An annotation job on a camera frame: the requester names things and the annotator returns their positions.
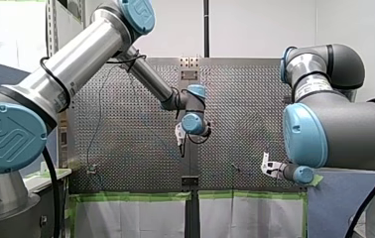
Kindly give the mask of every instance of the white wall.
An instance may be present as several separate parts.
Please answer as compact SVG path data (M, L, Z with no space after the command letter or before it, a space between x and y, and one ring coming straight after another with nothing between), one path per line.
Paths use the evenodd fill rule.
M280 58L315 42L314 0L210 0L210 55Z
M85 0L85 18L102 0ZM203 56L203 0L152 0L157 24L135 46L149 57ZM210 55L279 58L315 41L315 0L210 0Z
M316 8L316 43L354 48L366 68L357 100L375 97L375 0L317 0Z

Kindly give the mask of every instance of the small label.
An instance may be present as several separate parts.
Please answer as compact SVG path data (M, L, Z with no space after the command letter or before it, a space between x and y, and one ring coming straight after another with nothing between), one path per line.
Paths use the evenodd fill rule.
M306 79L306 81L307 82L305 84L303 84L299 87L299 89L296 90L296 101L313 91L332 90L329 82L327 82L325 79L310 78Z

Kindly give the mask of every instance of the metal pole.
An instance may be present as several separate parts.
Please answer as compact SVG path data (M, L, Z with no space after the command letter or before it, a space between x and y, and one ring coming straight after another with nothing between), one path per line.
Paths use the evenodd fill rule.
M209 0L203 0L204 52L209 58Z

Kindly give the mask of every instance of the pegboard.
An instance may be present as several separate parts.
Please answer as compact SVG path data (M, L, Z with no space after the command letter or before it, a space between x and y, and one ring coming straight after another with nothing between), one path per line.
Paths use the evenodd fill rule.
M170 86L181 84L179 59L149 63ZM286 158L281 123L290 90L279 79L279 61L200 59L199 64L212 135L205 144L188 147L197 150L191 153L197 165L180 156L175 112L162 110L133 76L107 64L68 112L70 192L181 190L183 172L192 167L199 168L192 173L199 174L200 189L291 186L260 172L264 151L270 160ZM95 175L87 173L92 165Z
M281 82L278 59L201 59L206 118L212 136L199 147L200 189L291 187L262 174L270 161L287 159L282 115L290 88Z

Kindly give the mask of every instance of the blue joint cap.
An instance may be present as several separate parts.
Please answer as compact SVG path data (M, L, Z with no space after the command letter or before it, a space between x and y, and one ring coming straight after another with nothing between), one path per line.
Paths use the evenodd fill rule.
M188 113L182 119L182 128L193 135L200 135L204 130L202 119L195 113Z
M302 103L287 106L284 110L283 131L287 156L291 162L312 168L326 165L326 136L310 108Z
M156 25L156 16L150 0L119 0L123 16L136 32L147 35Z
M313 170L306 166L297 167L293 173L293 180L298 184L308 184L313 181Z
M48 132L32 110L0 103L0 174L22 169L42 153Z
M205 86L200 84L191 84L187 87L187 91L190 93L199 96L202 99L206 98L206 89Z

